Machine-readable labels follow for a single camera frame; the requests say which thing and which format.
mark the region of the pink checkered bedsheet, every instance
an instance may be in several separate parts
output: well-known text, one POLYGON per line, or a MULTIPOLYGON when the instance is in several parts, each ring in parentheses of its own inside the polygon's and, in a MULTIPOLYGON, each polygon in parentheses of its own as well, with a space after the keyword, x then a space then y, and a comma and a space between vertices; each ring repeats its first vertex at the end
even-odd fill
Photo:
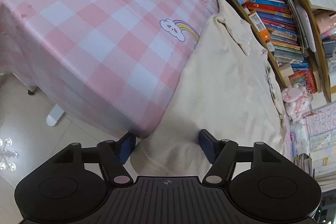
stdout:
POLYGON ((0 0, 0 72, 111 135, 145 137, 216 12, 216 0, 0 0))

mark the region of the pink plush toy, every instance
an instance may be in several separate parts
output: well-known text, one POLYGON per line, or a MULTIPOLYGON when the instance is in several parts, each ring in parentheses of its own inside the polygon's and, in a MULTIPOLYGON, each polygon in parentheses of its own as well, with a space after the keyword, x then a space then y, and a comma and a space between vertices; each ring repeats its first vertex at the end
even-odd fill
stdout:
POLYGON ((292 120, 301 118, 303 111, 311 102, 311 94, 306 87, 294 84, 293 87, 285 88, 281 94, 287 115, 292 120))

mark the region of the shelf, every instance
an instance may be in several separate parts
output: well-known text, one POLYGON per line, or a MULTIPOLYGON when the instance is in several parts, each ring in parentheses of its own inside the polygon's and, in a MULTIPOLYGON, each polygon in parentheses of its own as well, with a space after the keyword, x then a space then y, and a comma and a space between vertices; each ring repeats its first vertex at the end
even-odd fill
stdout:
POLYGON ((294 2, 298 3, 302 8, 304 8, 308 14, 308 18, 310 21, 310 25, 311 25, 311 29, 313 32, 315 45, 316 45, 315 57, 316 57, 316 61, 318 64, 320 76, 322 76, 321 77, 322 86, 323 86, 322 88, 324 88, 325 90, 326 99, 328 100, 328 102, 331 102, 331 87, 330 87, 330 80, 329 80, 329 69, 328 69, 328 64, 327 64, 326 56, 325 56, 323 45, 322 45, 322 40, 320 38, 320 31, 316 24, 315 17, 310 8, 308 0, 294 0, 294 2))
MULTIPOLYGON (((261 35, 259 34, 257 28, 254 26, 253 22, 251 21, 251 19, 248 17, 248 15, 246 14, 246 12, 244 11, 243 7, 237 2, 237 0, 230 0, 231 4, 233 5, 233 7, 235 7, 240 16, 245 19, 250 25, 251 25, 251 29, 254 33, 254 35, 257 37, 257 40, 260 42, 260 44, 267 49, 266 43, 264 42, 264 40, 262 39, 261 35)), ((274 59, 274 56, 271 52, 268 52, 268 61, 270 62, 272 69, 275 73, 276 79, 280 85, 281 88, 285 88, 287 85, 285 83, 285 80, 283 79, 281 73, 280 73, 280 69, 277 65, 277 62, 274 59)))

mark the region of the barcode label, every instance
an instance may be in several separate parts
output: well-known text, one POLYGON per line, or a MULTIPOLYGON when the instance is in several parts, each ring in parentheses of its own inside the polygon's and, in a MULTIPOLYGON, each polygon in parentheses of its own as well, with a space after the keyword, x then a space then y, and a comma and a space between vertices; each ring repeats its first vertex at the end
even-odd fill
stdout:
POLYGON ((258 32, 266 29, 264 23, 261 21, 260 17, 257 13, 250 15, 250 19, 252 20, 253 24, 257 27, 258 32))

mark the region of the white desk leg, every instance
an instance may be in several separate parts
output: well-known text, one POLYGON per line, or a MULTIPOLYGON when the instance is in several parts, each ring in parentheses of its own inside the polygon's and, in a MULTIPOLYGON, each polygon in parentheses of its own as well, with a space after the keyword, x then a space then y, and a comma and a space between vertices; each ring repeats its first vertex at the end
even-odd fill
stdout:
POLYGON ((54 108, 50 111, 49 115, 47 116, 47 125, 53 127, 58 120, 63 115, 64 111, 58 105, 55 105, 54 108))

